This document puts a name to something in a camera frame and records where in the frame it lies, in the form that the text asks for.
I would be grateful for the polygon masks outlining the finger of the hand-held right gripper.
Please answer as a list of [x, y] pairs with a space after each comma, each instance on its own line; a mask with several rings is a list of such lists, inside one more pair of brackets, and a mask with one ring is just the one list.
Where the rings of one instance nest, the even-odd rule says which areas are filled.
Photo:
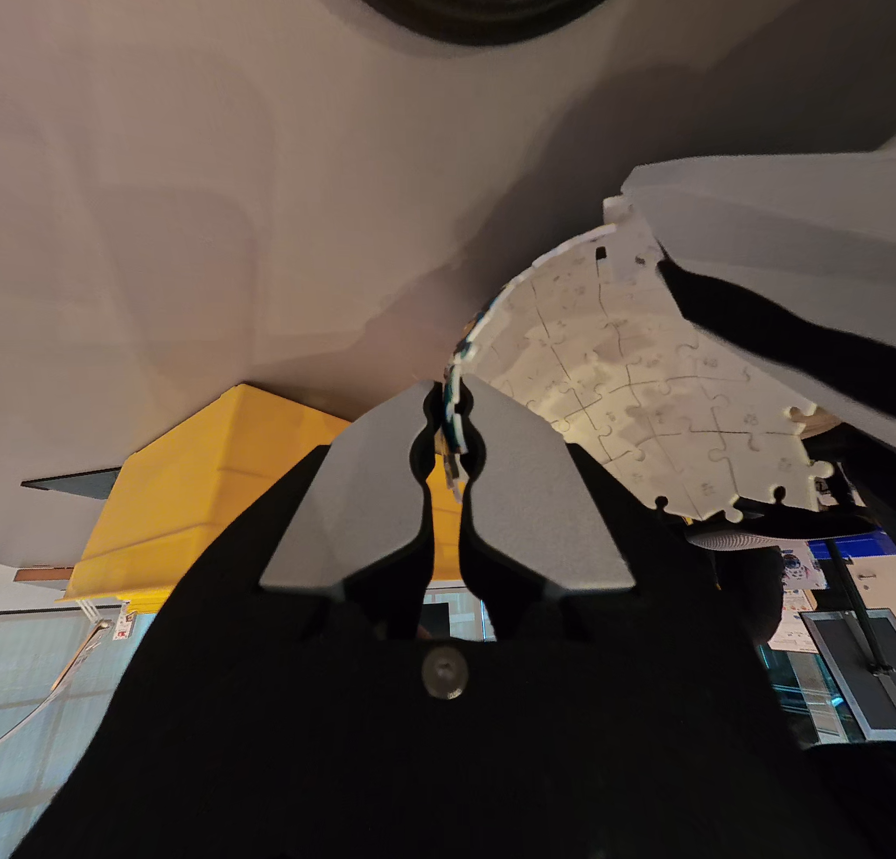
[[790, 387], [801, 397], [811, 400], [826, 412], [837, 417], [891, 448], [895, 447], [895, 417], [859, 400], [812, 376], [774, 362], [753, 362], [753, 367], [766, 372], [776, 381]]
[[786, 313], [700, 323], [839, 412], [894, 411], [894, 149], [634, 168], [622, 195], [680, 269]]

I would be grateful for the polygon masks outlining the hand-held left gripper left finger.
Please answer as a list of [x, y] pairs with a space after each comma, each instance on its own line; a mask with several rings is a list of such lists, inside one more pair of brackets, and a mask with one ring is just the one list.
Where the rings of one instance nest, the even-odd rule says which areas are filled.
[[260, 586], [420, 601], [434, 570], [432, 496], [442, 387], [424, 380], [359, 417], [325, 453]]

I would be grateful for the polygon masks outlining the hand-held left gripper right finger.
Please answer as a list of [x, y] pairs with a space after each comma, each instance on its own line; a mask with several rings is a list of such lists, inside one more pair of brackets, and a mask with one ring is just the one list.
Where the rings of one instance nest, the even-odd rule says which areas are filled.
[[633, 590], [630, 567], [562, 436], [475, 375], [461, 375], [458, 384], [472, 546], [548, 598]]

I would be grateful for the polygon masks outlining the white curved puzzle ball shell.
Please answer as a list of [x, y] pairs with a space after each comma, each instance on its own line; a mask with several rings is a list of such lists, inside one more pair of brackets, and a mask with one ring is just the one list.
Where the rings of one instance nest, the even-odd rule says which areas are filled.
[[508, 282], [456, 350], [446, 417], [457, 442], [458, 381], [472, 374], [579, 444], [642, 503], [694, 519], [735, 502], [819, 510], [796, 409], [816, 405], [686, 321], [658, 274], [653, 286], [607, 278], [600, 226]]

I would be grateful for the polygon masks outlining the white puzzle piece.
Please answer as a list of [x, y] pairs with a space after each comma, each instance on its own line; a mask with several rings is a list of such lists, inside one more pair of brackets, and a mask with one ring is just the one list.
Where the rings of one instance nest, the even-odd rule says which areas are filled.
[[644, 216], [623, 195], [603, 201], [603, 217], [612, 233], [604, 244], [607, 250], [607, 278], [619, 286], [659, 283], [657, 266], [663, 250]]

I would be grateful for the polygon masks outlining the yellow plastic bin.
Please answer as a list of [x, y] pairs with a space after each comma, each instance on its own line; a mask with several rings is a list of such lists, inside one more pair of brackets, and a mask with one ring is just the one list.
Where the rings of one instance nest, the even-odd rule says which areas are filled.
[[[124, 463], [63, 601], [109, 598], [139, 613], [160, 610], [230, 524], [301, 461], [321, 466], [350, 425], [248, 385], [227, 390]], [[285, 523], [271, 523], [273, 547], [263, 549], [261, 577], [307, 489], [299, 486], [300, 495], [286, 499]], [[423, 596], [389, 600], [367, 589], [348, 599], [417, 610]]]

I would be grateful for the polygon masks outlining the white astronaut sticker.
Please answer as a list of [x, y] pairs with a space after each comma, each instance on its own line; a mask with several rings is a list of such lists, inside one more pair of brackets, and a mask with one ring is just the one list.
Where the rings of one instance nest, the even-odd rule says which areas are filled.
[[808, 543], [789, 542], [779, 547], [784, 569], [783, 587], [788, 591], [823, 591], [828, 582]]

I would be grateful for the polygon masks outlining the grey framed panel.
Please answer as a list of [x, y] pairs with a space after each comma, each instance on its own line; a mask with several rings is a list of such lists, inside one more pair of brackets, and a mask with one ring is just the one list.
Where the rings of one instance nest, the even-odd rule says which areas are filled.
[[894, 741], [892, 611], [810, 611], [801, 619], [865, 739]]

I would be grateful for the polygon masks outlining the dark flat panel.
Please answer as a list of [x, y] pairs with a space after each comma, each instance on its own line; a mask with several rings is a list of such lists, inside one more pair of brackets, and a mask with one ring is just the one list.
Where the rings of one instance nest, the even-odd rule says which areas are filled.
[[41, 477], [21, 481], [21, 487], [41, 492], [87, 497], [105, 502], [113, 491], [120, 471], [120, 467], [115, 467]]

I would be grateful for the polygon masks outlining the blue wall poster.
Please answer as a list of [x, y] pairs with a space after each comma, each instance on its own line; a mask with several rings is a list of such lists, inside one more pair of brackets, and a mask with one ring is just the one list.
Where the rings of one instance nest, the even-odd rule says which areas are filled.
[[[869, 557], [893, 557], [895, 545], [888, 534], [881, 529], [860, 536], [835, 538], [840, 555], [848, 562]], [[829, 560], [830, 553], [826, 541], [810, 540], [808, 543], [816, 560]]]

